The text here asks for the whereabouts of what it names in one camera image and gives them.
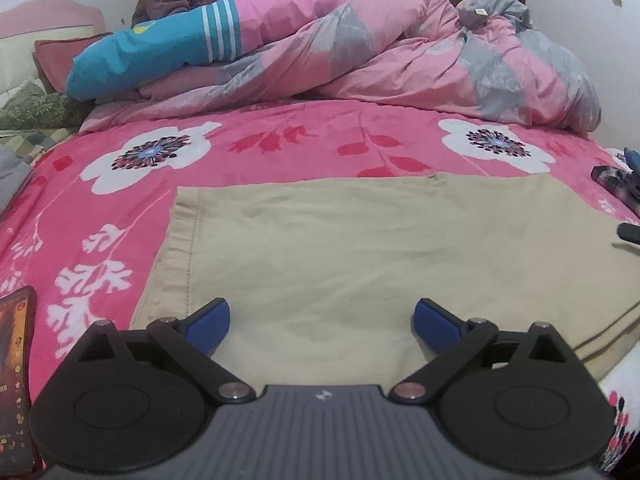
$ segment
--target beige cloth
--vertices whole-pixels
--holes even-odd
[[[221,296],[215,359],[258,391],[388,388],[433,357],[410,329],[431,298],[504,330],[549,321],[600,379],[639,335],[640,251],[616,224],[548,174],[180,188],[132,328]]]

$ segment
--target pink cushion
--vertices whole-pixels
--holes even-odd
[[[110,32],[77,40],[41,40],[35,42],[36,60],[56,92],[66,91],[66,78],[71,72],[74,58],[88,46],[108,35],[110,35]]]

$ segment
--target plaid cloth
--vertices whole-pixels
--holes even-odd
[[[635,175],[613,166],[596,166],[591,171],[591,178],[640,218],[640,196],[633,188]]]
[[[27,164],[33,165],[54,146],[67,140],[78,128],[57,130],[0,130],[0,144],[14,152]]]

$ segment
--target black circular plate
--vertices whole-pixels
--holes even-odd
[[[581,466],[606,448],[613,418],[597,387],[572,383],[559,370],[533,362],[517,372],[507,366],[466,376],[442,397],[440,420],[457,446],[506,471]]]
[[[123,473],[185,449],[206,416],[187,380],[142,364],[87,362],[57,376],[31,410],[31,432],[48,462]]]

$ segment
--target pink bedsheet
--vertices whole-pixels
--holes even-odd
[[[590,178],[593,166],[613,163],[569,134],[351,100],[127,124],[63,143],[41,161],[0,230],[0,293],[23,285],[38,293],[36,397],[92,322],[128,327],[178,186],[549,172],[594,208],[632,221]]]

